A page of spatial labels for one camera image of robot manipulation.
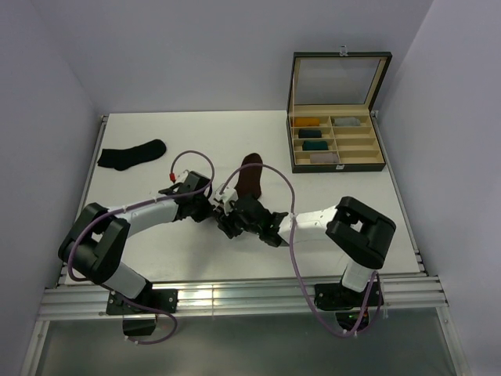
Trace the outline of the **brown striped sock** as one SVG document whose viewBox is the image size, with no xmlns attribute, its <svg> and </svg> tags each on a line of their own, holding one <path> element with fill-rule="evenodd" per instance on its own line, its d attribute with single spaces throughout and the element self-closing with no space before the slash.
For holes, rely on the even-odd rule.
<svg viewBox="0 0 501 376">
<path fill-rule="evenodd" d="M 251 195 L 254 199 L 261 197 L 261 174 L 262 159 L 257 153 L 248 154 L 242 161 L 242 166 L 258 164 L 258 166 L 243 168 L 239 171 L 239 176 L 235 190 L 238 198 Z"/>
</svg>

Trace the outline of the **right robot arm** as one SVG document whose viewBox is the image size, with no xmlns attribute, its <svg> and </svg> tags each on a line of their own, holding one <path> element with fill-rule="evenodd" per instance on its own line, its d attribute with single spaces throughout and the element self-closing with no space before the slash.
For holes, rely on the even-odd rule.
<svg viewBox="0 0 501 376">
<path fill-rule="evenodd" d="M 270 212 L 251 195 L 235 198 L 218 194 L 214 199 L 218 228 L 233 239 L 252 233 L 278 248 L 296 240 L 331 240 L 348 256 L 339 296 L 356 305 L 366 295 L 374 271 L 383 267 L 396 231 L 393 220 L 353 197 L 336 206 L 301 214 Z"/>
</svg>

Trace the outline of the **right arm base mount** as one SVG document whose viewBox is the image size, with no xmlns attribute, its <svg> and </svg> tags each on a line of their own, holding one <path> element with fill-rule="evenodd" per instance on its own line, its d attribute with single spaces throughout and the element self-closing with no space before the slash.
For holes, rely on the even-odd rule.
<svg viewBox="0 0 501 376">
<path fill-rule="evenodd" d="M 360 308 L 366 296 L 365 289 L 355 292 L 341 285 L 341 283 L 315 284 L 314 304 L 317 309 L 325 312 L 335 312 L 337 323 L 342 330 L 350 331 L 356 324 L 360 314 Z M 373 283 L 366 308 L 362 312 L 362 320 L 357 332 L 364 331 L 371 324 L 371 318 L 375 319 L 384 304 L 384 297 L 380 289 L 380 283 Z"/>
</svg>

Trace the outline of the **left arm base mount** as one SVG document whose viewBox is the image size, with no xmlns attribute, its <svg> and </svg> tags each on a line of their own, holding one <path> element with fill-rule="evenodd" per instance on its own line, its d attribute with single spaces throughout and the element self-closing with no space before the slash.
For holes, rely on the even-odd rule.
<svg viewBox="0 0 501 376">
<path fill-rule="evenodd" d="M 106 304 L 106 315 L 123 318 L 122 331 L 129 341 L 152 345 L 168 340 L 176 332 L 178 321 L 173 314 L 176 312 L 177 303 L 177 289 L 149 289 L 134 299 L 125 298 L 112 291 Z M 146 339 L 157 328 L 159 316 L 170 318 L 172 329 L 163 338 Z"/>
</svg>

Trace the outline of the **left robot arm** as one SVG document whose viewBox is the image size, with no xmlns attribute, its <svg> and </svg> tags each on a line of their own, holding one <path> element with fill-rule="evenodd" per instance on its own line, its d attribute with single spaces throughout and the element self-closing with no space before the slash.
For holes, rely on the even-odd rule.
<svg viewBox="0 0 501 376">
<path fill-rule="evenodd" d="M 125 305 L 133 312 L 159 309 L 169 299 L 160 298 L 150 281 L 121 261 L 126 241 L 160 224 L 188 217 L 195 222 L 209 218 L 213 207 L 205 191 L 210 188 L 208 177 L 188 172 L 173 186 L 161 190 L 158 198 L 141 204 L 120 209 L 89 204 L 59 246 L 58 257 L 85 279 L 124 296 Z"/>
</svg>

